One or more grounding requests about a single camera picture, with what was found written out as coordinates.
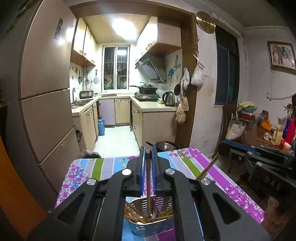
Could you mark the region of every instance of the kitchen sink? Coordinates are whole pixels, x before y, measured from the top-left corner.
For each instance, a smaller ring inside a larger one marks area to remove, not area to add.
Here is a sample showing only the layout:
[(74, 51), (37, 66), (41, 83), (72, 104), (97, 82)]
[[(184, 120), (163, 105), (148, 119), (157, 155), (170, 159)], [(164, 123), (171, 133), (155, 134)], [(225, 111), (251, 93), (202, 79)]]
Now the kitchen sink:
[(77, 101), (76, 103), (71, 103), (71, 108), (74, 109), (74, 106), (84, 106), (86, 105), (87, 103), (89, 103), (90, 101), (92, 101), (93, 99), (87, 99), (87, 100), (80, 100), (80, 101)]

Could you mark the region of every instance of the window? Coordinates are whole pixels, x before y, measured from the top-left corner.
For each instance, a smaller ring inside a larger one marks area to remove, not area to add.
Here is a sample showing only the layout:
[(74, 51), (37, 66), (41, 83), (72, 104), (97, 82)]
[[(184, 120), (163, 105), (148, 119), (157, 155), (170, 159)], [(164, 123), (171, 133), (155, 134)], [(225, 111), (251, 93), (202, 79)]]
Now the window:
[(239, 91), (239, 52), (237, 39), (216, 25), (217, 90), (215, 105), (237, 103)]
[(102, 90), (128, 90), (129, 46), (103, 47)]

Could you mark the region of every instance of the purple floral tablecloth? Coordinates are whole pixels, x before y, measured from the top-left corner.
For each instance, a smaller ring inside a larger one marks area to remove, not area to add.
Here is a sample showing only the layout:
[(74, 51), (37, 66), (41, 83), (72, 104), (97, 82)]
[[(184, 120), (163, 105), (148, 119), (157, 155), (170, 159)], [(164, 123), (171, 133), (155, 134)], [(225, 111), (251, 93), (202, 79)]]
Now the purple floral tablecloth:
[[(169, 160), (173, 169), (179, 170), (187, 178), (195, 179), (206, 168), (211, 160), (203, 155), (198, 149), (185, 148), (180, 150), (160, 152), (158, 156)], [(74, 192), (83, 182), (89, 178), (104, 180), (110, 178), (115, 172), (126, 168), (130, 157), (98, 158), (98, 159), (77, 159), (70, 165), (68, 173), (60, 189), (55, 207), (62, 203), (72, 192)], [(213, 165), (206, 176), (210, 180), (215, 180), (216, 185), (223, 190), (232, 200), (234, 200), (243, 210), (245, 210), (254, 220), (261, 223), (264, 218), (264, 211), (223, 171)], [(174, 230), (154, 235), (148, 238), (135, 236), (128, 221), (123, 222), (123, 241), (173, 241)]]

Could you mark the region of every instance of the wok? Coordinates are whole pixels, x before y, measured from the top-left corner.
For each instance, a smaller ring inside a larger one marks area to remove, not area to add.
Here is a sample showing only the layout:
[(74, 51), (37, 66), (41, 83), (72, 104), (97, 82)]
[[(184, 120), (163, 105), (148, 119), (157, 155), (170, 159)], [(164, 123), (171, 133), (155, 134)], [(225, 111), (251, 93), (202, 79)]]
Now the wok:
[[(150, 146), (153, 146), (153, 144), (148, 141), (146, 141), (146, 143)], [(180, 146), (177, 143), (171, 142), (171, 141), (160, 141), (160, 142), (156, 142), (155, 145), (156, 145), (157, 152), (180, 149)]]
[(145, 92), (155, 92), (157, 90), (156, 87), (153, 87), (151, 84), (144, 84), (144, 85), (141, 85), (141, 86), (136, 86), (136, 85), (130, 85), (130, 87), (137, 87), (139, 88), (140, 91), (143, 91), (144, 93)]

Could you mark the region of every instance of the screw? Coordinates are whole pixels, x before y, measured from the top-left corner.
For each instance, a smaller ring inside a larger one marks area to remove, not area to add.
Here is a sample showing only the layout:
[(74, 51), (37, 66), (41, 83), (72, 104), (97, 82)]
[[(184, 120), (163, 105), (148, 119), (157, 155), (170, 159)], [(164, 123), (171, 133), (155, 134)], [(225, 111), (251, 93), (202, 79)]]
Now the screw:
[(172, 168), (168, 168), (165, 170), (165, 172), (166, 172), (166, 174), (173, 175), (175, 173), (175, 170)]
[(200, 182), (201, 182), (203, 185), (206, 185), (206, 186), (210, 185), (210, 183), (211, 183), (210, 179), (208, 179), (208, 178), (206, 178), (206, 177), (203, 178), (203, 179), (201, 179)]
[(131, 174), (131, 170), (130, 169), (123, 169), (121, 173), (122, 173), (122, 175), (128, 176)]
[(96, 179), (94, 178), (90, 178), (86, 181), (86, 184), (89, 185), (89, 186), (93, 186), (96, 184)]

